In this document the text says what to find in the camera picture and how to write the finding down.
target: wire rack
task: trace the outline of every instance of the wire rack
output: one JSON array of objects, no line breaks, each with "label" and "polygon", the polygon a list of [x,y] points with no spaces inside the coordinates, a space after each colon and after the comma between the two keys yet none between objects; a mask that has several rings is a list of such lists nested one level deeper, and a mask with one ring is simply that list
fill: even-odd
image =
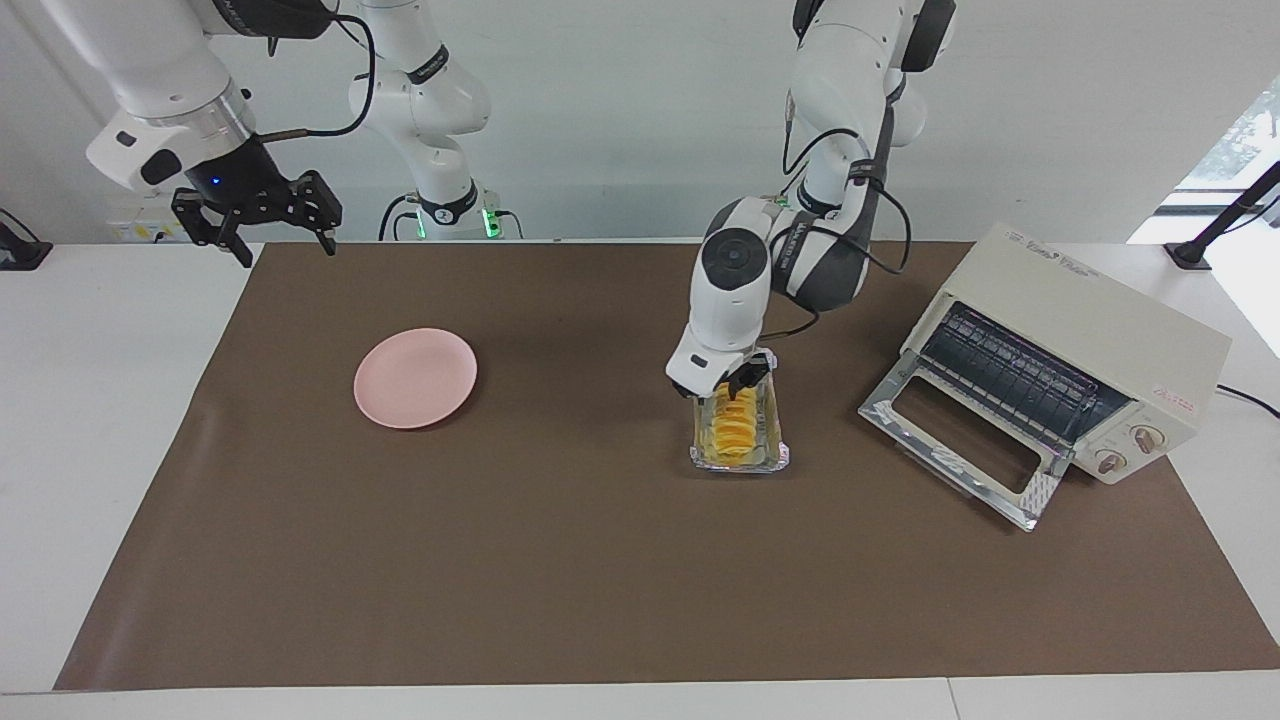
[{"label": "wire rack", "polygon": [[1048,446],[1071,446],[1100,383],[960,302],[920,354],[941,379]]}]

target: black stand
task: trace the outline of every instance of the black stand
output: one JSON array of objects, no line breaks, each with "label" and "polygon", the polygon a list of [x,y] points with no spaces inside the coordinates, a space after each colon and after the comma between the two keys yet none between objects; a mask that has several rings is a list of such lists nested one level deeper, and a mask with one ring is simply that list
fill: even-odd
[{"label": "black stand", "polygon": [[1222,236],[1226,231],[1231,229],[1231,225],[1236,220],[1244,217],[1260,200],[1266,197],[1272,188],[1280,184],[1280,161],[1271,165],[1271,168],[1262,173],[1258,182],[1253,183],[1249,190],[1240,193],[1240,197],[1231,204],[1230,208],[1222,210],[1222,214],[1217,217],[1216,220],[1210,223],[1204,232],[1199,233],[1196,240],[1190,242],[1170,242],[1165,245],[1165,251],[1174,263],[1184,270],[1212,270],[1208,263],[1204,261],[1204,250],[1213,243],[1215,240]]},{"label": "black stand", "polygon": [[0,270],[35,270],[49,256],[54,246],[47,242],[27,242],[0,223],[0,250],[9,251],[8,260],[0,260]]}]

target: black stand base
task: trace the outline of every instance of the black stand base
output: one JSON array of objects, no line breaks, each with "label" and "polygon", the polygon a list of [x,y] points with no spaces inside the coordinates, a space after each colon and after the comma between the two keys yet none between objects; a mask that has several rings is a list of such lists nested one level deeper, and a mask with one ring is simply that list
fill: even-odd
[{"label": "black stand base", "polygon": [[1206,261],[1203,256],[1199,260],[1188,260],[1188,259],[1183,258],[1181,255],[1179,255],[1178,252],[1181,251],[1181,250],[1184,250],[1185,246],[1187,246],[1185,242],[1166,242],[1165,243],[1165,252],[1169,252],[1169,256],[1174,260],[1174,264],[1178,265],[1179,268],[1184,269],[1184,270],[1212,270],[1213,269],[1213,266],[1210,265],[1208,261]]},{"label": "black stand base", "polygon": [[0,272],[3,272],[3,270],[17,270],[17,272],[35,270],[36,268],[40,266],[41,263],[45,261],[45,258],[49,256],[49,251],[54,249],[54,246],[50,245],[50,243],[47,243],[47,242],[32,242],[32,243],[28,243],[27,247],[35,247],[36,254],[32,255],[31,258],[26,259],[26,260],[17,260],[17,259],[0,260]]}]

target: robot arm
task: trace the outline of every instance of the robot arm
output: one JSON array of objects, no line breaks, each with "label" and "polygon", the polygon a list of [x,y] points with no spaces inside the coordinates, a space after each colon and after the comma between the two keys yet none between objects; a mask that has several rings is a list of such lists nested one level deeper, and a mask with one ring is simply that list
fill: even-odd
[{"label": "robot arm", "polygon": [[[710,397],[750,370],[771,291],[824,313],[861,290],[879,200],[873,183],[883,183],[890,147],[924,124],[923,101],[904,73],[933,64],[954,12],[952,0],[799,0],[788,132],[799,122],[827,137],[814,146],[794,201],[739,200],[708,229],[689,324],[667,364],[682,393]],[[741,255],[753,261],[742,264]],[[767,263],[755,260],[762,256]]]},{"label": "robot arm", "polygon": [[[173,209],[197,245],[247,268],[239,225],[287,222],[334,252],[342,205],[319,173],[287,181],[253,132],[253,117],[206,33],[314,38],[334,18],[319,0],[44,0],[120,110],[88,147],[90,161],[133,191],[184,173]],[[210,214],[224,220],[215,225]]]},{"label": "robot arm", "polygon": [[[451,60],[425,1],[361,0],[361,13],[381,56],[366,123],[408,164],[428,237],[489,234],[485,191],[452,137],[485,127],[489,94]],[[364,104],[364,94],[357,79],[351,86],[352,109]]]}]

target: oven knob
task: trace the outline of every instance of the oven knob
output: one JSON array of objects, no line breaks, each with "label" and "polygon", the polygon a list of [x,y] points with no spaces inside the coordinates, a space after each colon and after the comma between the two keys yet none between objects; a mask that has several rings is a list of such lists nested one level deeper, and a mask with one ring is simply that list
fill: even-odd
[{"label": "oven knob", "polygon": [[1147,425],[1138,425],[1133,429],[1133,441],[1138,443],[1138,450],[1146,455],[1158,452],[1165,447],[1165,433]]},{"label": "oven knob", "polygon": [[1124,455],[1114,450],[1103,450],[1098,452],[1098,474],[1110,475],[1116,470],[1123,470],[1129,461],[1124,459]]}]

